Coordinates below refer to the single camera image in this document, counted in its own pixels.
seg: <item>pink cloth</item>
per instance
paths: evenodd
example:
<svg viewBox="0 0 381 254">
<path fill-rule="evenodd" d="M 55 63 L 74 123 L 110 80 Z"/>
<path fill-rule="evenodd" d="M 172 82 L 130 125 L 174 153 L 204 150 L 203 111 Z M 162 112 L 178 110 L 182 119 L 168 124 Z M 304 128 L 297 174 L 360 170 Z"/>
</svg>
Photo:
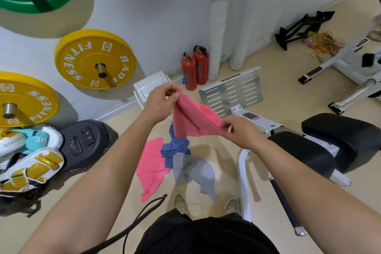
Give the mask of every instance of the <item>pink cloth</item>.
<svg viewBox="0 0 381 254">
<path fill-rule="evenodd" d="M 209 107 L 196 104 L 183 94 L 173 107 L 174 134 L 185 136 L 221 136 L 227 129 L 220 128 L 221 119 Z"/>
<path fill-rule="evenodd" d="M 157 192 L 159 185 L 164 180 L 164 176 L 170 171 L 170 169 L 164 168 L 165 159 L 160 153 L 163 145 L 163 138 L 145 143 L 142 156 L 136 168 L 136 175 L 139 177 L 143 188 L 143 194 L 140 196 L 142 203 L 147 202 L 150 196 Z"/>
</svg>

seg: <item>white machine frame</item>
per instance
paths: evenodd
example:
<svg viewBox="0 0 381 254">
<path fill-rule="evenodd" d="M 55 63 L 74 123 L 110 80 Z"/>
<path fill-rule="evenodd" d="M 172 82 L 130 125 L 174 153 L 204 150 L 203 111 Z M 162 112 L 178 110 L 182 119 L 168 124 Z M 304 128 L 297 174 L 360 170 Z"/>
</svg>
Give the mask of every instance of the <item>white machine frame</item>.
<svg viewBox="0 0 381 254">
<path fill-rule="evenodd" d="M 261 117 L 246 111 L 245 109 L 241 107 L 241 105 L 232 107 L 231 111 L 233 115 L 245 117 L 249 121 L 251 121 L 262 132 L 262 134 L 265 137 L 271 136 L 271 131 L 276 131 L 277 129 L 278 131 L 288 130 L 288 128 L 284 127 L 283 125 L 277 122 L 271 121 L 269 119 L 266 119 L 265 117 Z M 303 135 L 303 136 L 304 138 L 309 139 L 321 145 L 322 147 L 327 149 L 333 155 L 333 157 L 336 157 L 339 151 L 339 148 L 337 146 L 329 144 L 326 141 L 319 140 L 309 135 Z M 238 179 L 238 195 L 240 200 L 241 216 L 246 221 L 252 222 L 251 212 L 250 212 L 249 188 L 248 188 L 248 182 L 247 182 L 246 163 L 245 163 L 247 155 L 249 153 L 250 153 L 250 150 L 242 149 L 237 157 L 237 179 Z M 352 182 L 348 177 L 341 174 L 338 170 L 335 170 L 333 172 L 333 174 L 330 177 L 330 180 L 340 186 L 349 186 Z"/>
<path fill-rule="evenodd" d="M 358 83 L 359 86 L 354 91 L 339 99 L 337 102 L 328 105 L 337 114 L 342 114 L 351 105 L 381 90 L 381 70 L 368 76 L 361 73 L 359 71 L 361 68 L 361 60 L 358 60 L 359 58 L 357 56 L 354 57 L 353 53 L 353 50 L 358 48 L 357 44 L 359 41 L 364 39 L 364 37 L 380 23 L 381 14 L 374 17 L 370 25 L 333 58 L 299 78 L 299 82 L 305 84 L 319 73 L 322 73 L 323 70 L 334 66 L 351 80 Z"/>
</svg>

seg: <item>red fire extinguisher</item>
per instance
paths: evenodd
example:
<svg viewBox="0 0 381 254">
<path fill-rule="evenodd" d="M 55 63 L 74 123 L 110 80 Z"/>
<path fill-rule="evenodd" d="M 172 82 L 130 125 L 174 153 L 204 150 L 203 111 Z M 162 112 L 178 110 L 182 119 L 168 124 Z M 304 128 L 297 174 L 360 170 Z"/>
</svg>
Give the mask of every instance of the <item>red fire extinguisher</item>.
<svg viewBox="0 0 381 254">
<path fill-rule="evenodd" d="M 208 81 L 209 53 L 205 47 L 196 45 L 193 56 L 196 59 L 197 83 L 203 85 Z"/>
<path fill-rule="evenodd" d="M 194 56 L 184 52 L 181 66 L 184 72 L 185 88 L 187 90 L 195 90 L 197 88 L 196 59 Z"/>
</svg>

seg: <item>person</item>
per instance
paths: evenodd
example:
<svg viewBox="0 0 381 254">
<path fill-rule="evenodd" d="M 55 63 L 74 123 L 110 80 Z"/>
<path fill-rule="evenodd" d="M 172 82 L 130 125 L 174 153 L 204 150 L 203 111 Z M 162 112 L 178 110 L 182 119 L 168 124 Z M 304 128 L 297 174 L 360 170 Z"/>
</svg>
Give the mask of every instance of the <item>person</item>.
<svg viewBox="0 0 381 254">
<path fill-rule="evenodd" d="M 50 210 L 20 254 L 77 254 L 106 240 L 148 135 L 170 115 L 178 92 L 166 83 L 150 93 L 141 115 Z M 224 138 L 258 155 L 324 253 L 381 253 L 378 213 L 264 138 L 247 119 L 230 116 L 221 127 L 231 127 Z M 241 218 L 235 198 L 220 218 L 192 221 L 181 195 L 174 208 L 149 227 L 136 253 L 278 253 L 259 228 Z"/>
</svg>

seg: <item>floor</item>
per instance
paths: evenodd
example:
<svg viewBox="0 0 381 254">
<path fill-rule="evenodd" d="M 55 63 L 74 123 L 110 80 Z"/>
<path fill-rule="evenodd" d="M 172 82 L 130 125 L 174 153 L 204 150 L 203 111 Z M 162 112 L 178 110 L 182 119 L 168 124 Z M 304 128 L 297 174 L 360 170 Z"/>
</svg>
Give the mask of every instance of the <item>floor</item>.
<svg viewBox="0 0 381 254">
<path fill-rule="evenodd" d="M 322 30 L 330 30 L 334 35 L 340 35 L 349 40 L 356 35 L 370 19 L 379 14 L 378 0 L 347 0 L 332 8 L 336 11 L 333 19 L 323 24 Z M 317 66 L 318 61 L 310 57 L 311 50 L 301 42 L 289 44 L 288 51 L 283 51 L 275 42 L 245 59 L 241 71 L 261 66 L 260 75 L 264 92 L 264 102 L 248 110 L 261 116 L 282 123 L 300 131 L 300 123 L 322 112 L 330 112 L 327 104 L 336 101 L 356 87 L 355 83 L 334 68 L 326 70 L 306 85 L 301 85 L 297 79 Z M 236 72 L 229 69 L 226 63 L 221 65 L 219 80 Z M 199 102 L 197 91 L 184 93 L 195 102 Z M 121 134 L 139 116 L 141 109 L 136 106 L 120 115 L 111 118 L 107 124 Z M 381 127 L 381 102 L 375 99 L 365 99 L 349 108 L 344 115 L 361 119 Z M 169 142 L 169 125 L 172 117 L 156 125 L 149 136 L 150 139 L 163 137 Z M 189 211 L 193 219 L 208 216 L 220 216 L 227 198 L 237 196 L 236 157 L 239 148 L 222 137 L 209 136 L 189 137 L 192 154 L 206 159 L 216 172 L 215 189 L 217 198 L 212 201 L 207 195 L 200 193 L 200 187 L 195 182 L 182 187 L 176 187 L 172 172 L 160 185 L 158 193 L 151 198 L 168 194 L 164 204 L 141 222 L 128 236 L 126 252 L 133 253 L 144 231 L 159 215 L 173 206 L 175 193 L 185 195 Z M 353 180 L 345 190 L 359 198 L 374 210 L 381 213 L 381 154 L 378 153 L 368 164 L 351 172 L 348 176 Z M 267 170 L 254 155 L 247 160 L 249 184 L 251 188 L 251 215 L 255 224 L 274 242 L 279 252 L 288 253 L 321 253 L 310 237 L 297 238 L 291 224 L 267 181 Z M 82 174 L 69 178 L 60 178 L 50 185 L 50 192 L 42 198 L 42 209 L 31 218 L 24 214 L 15 214 L 0 218 L 0 247 L 6 253 L 16 253 L 33 233 L 45 214 L 59 200 L 70 186 Z M 130 192 L 121 209 L 119 217 L 112 229 L 111 236 L 122 231 L 135 219 L 143 208 L 140 203 L 141 186 L 135 176 Z M 101 253 L 121 253 L 123 241 L 103 250 Z"/>
</svg>

